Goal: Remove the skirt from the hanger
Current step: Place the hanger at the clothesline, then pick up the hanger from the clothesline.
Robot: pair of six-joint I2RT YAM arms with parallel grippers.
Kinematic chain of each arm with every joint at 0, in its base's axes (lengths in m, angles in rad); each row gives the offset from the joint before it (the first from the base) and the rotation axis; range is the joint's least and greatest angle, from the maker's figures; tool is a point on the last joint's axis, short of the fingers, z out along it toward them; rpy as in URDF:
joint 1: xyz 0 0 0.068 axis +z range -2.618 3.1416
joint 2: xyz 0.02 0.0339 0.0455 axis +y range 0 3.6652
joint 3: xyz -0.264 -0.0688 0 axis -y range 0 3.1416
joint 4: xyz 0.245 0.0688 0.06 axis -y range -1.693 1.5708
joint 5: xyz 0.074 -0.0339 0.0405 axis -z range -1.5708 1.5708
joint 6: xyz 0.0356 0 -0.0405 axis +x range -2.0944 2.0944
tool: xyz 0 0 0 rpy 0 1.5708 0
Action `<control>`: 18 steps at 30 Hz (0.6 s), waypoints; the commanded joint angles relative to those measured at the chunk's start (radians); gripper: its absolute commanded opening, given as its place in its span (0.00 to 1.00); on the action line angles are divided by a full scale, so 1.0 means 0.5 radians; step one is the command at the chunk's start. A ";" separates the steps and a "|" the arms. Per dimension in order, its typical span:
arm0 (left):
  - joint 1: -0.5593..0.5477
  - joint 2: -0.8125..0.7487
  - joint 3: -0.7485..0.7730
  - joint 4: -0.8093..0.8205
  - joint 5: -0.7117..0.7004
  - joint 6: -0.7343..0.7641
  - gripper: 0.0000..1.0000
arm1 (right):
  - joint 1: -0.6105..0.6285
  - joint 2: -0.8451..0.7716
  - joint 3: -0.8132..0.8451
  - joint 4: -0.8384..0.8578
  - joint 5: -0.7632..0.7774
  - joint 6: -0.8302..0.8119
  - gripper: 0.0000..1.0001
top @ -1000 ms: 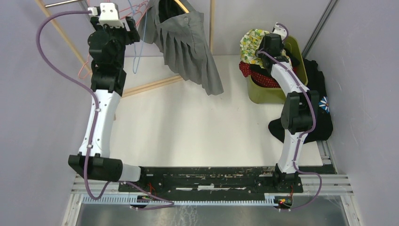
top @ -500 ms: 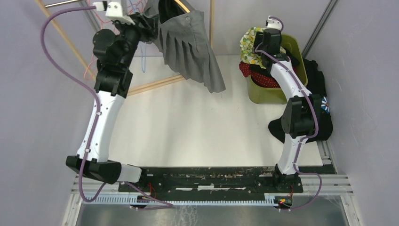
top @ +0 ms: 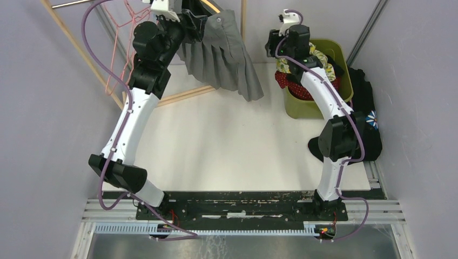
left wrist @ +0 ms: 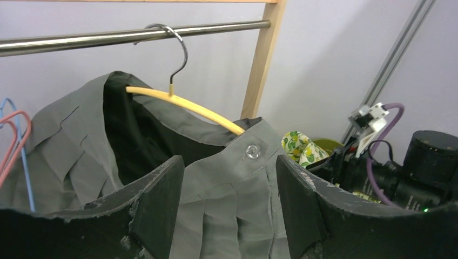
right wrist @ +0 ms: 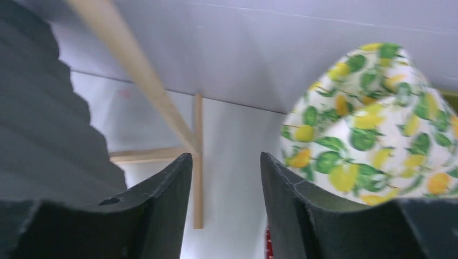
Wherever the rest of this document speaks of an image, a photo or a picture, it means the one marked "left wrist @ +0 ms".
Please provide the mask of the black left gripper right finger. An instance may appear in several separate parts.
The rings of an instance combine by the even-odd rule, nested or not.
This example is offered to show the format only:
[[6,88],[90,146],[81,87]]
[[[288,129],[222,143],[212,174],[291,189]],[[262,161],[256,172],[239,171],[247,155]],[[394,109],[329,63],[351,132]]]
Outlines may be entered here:
[[457,203],[415,212],[355,196],[279,155],[291,258],[457,258]]

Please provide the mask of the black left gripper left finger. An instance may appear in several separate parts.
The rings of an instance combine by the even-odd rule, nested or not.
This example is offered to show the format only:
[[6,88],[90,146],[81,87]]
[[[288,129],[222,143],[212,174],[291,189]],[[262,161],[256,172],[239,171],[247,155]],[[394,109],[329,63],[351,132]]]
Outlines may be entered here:
[[168,258],[184,178],[180,155],[77,210],[1,208],[1,258]]

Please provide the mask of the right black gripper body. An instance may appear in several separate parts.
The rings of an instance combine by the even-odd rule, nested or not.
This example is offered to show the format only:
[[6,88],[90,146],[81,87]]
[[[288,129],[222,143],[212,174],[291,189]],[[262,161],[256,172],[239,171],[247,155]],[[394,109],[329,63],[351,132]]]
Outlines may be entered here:
[[356,148],[343,146],[333,153],[307,166],[312,174],[360,197],[371,195],[371,184],[367,179],[367,155],[355,156]]

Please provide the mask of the yellow lemon print garment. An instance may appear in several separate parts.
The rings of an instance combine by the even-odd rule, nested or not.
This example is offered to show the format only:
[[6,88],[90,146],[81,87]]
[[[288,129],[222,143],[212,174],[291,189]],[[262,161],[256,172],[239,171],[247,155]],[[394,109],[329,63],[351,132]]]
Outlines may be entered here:
[[281,145],[287,156],[302,167],[307,167],[329,157],[329,154],[309,137],[291,131],[282,137]]

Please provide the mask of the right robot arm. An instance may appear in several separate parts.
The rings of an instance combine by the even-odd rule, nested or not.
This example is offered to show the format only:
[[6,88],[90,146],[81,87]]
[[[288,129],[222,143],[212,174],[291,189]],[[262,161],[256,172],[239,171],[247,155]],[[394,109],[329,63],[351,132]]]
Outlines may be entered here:
[[375,202],[353,146],[307,167],[277,158],[291,258],[457,258],[457,137],[413,134],[403,165],[372,164],[393,206]]

